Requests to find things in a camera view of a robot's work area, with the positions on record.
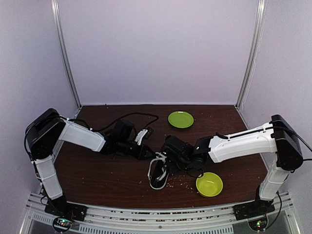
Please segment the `black white canvas sneaker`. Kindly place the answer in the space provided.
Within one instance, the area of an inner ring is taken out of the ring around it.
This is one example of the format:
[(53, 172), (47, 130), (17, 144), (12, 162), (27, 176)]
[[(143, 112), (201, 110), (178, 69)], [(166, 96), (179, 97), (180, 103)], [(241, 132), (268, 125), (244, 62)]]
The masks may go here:
[(167, 183), (167, 179), (169, 176), (169, 169), (167, 168), (167, 164), (163, 160), (157, 160), (156, 161), (156, 166), (154, 168), (154, 171), (152, 175), (150, 175), (150, 169), (151, 165), (155, 162), (150, 163), (150, 168), (148, 172), (148, 177), (149, 177), (149, 184), (150, 187), (154, 190), (161, 190), (165, 187)]

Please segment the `white shoelace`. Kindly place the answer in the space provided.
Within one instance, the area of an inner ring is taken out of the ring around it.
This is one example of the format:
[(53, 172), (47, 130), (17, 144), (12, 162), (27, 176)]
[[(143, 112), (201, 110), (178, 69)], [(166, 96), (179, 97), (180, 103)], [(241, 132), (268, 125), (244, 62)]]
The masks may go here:
[(166, 156), (156, 152), (156, 157), (151, 160), (147, 177), (151, 186), (163, 186), (167, 182), (169, 170), (166, 164)]

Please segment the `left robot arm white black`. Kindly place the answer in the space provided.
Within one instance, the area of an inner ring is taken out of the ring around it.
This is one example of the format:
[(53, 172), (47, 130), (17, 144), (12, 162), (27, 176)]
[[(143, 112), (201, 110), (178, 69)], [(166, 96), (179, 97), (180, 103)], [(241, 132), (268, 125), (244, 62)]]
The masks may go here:
[(56, 143), (66, 141), (104, 155), (123, 154), (145, 160), (155, 156), (154, 151), (143, 143), (152, 132), (148, 125), (137, 132), (134, 124), (125, 120), (125, 116), (95, 130), (82, 119), (65, 118), (53, 108), (45, 111), (27, 126), (24, 148), (35, 168), (37, 179), (45, 190), (47, 207), (59, 216), (66, 216), (70, 212), (70, 205), (53, 163)]

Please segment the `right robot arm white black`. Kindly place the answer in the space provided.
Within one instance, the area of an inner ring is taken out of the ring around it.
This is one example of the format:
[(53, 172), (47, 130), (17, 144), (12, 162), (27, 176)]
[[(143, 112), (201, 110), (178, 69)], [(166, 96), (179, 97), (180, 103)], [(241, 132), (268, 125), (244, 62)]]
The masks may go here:
[(250, 130), (200, 138), (195, 145), (168, 136), (161, 151), (172, 169), (184, 171), (201, 170), (206, 165), (241, 156), (274, 153), (275, 163), (259, 185), (255, 201), (250, 204), (254, 215), (260, 215), (268, 208), (289, 173), (303, 164), (299, 137), (280, 115), (273, 115), (270, 122)]

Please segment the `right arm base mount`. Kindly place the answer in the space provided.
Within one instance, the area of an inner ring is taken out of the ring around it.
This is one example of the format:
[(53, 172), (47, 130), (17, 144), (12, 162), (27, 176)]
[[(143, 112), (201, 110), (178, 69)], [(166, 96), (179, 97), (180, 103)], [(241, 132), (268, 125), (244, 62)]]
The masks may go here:
[(237, 221), (265, 215), (275, 211), (272, 201), (255, 200), (233, 206)]

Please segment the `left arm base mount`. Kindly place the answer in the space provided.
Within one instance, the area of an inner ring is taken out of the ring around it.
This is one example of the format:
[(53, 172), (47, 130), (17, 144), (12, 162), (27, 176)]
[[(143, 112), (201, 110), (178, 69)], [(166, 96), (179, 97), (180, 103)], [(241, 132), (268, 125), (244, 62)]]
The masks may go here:
[(48, 202), (44, 211), (54, 216), (65, 217), (68, 220), (84, 221), (87, 207), (67, 202), (65, 204)]

